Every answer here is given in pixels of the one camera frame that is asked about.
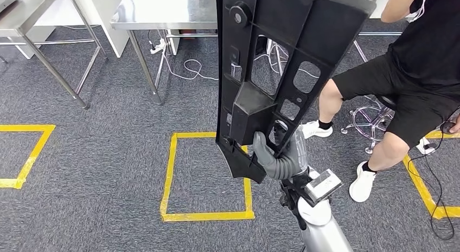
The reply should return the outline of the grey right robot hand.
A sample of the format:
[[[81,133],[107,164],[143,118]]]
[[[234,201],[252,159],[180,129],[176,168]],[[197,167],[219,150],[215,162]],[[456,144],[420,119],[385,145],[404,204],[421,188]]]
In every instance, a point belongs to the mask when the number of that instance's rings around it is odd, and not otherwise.
[[[258,163],[272,179],[289,179],[309,170],[305,137],[300,128],[295,130],[285,149],[277,158],[271,153],[262,132],[254,133],[253,149]]]

